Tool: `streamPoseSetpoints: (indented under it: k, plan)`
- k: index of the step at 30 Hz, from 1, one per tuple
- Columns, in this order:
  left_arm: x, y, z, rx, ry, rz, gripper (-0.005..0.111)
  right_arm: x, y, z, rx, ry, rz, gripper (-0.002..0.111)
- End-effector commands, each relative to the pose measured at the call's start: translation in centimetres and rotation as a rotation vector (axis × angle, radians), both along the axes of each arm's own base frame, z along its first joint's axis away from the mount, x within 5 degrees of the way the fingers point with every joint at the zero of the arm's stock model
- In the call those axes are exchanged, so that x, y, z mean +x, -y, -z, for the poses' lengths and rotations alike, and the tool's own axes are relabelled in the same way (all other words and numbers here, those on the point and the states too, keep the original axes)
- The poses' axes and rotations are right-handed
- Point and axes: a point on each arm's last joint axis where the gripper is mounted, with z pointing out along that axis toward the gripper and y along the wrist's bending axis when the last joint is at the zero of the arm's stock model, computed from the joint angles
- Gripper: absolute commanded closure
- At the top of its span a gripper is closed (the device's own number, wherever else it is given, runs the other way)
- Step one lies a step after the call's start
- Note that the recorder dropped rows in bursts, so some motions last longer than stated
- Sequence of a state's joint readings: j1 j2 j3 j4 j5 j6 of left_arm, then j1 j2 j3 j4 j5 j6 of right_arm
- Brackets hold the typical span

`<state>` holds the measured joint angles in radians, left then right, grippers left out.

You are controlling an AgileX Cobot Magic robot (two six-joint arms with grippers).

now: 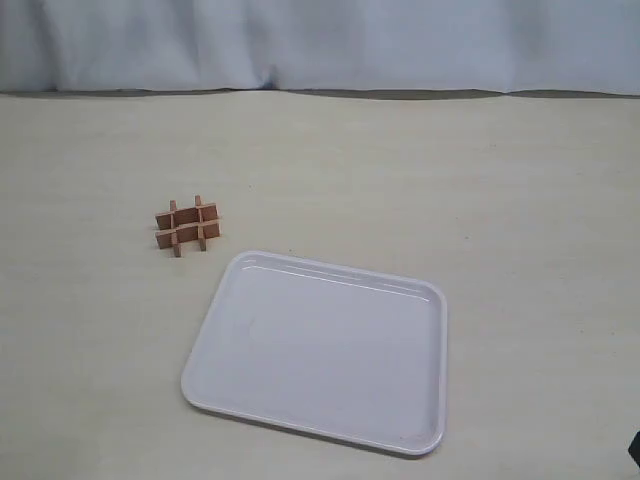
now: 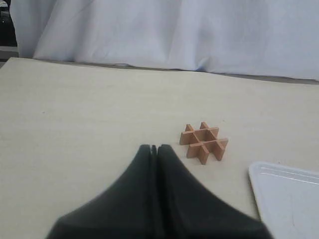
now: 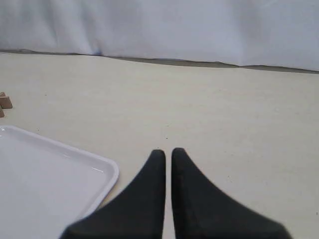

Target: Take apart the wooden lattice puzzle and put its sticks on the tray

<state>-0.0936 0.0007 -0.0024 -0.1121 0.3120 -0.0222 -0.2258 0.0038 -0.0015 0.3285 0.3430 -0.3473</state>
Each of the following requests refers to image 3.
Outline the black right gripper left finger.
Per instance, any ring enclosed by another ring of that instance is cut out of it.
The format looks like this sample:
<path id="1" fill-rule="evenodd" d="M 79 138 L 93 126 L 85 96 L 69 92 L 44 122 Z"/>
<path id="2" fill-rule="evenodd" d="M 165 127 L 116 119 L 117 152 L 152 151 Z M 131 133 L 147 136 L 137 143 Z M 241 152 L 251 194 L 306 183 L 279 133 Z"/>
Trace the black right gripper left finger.
<path id="1" fill-rule="evenodd" d="M 69 225 L 63 239 L 160 239 L 163 232 L 166 160 L 153 150 L 132 182 L 112 201 Z"/>

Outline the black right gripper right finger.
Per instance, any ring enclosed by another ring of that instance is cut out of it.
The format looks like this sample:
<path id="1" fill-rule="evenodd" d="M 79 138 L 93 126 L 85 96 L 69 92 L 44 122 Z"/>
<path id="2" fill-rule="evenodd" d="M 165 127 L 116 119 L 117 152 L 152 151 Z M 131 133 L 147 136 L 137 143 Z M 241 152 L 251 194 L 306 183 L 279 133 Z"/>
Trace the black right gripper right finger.
<path id="1" fill-rule="evenodd" d="M 183 148 L 171 155 L 177 239 L 290 239 L 286 228 L 238 203 L 198 169 Z"/>

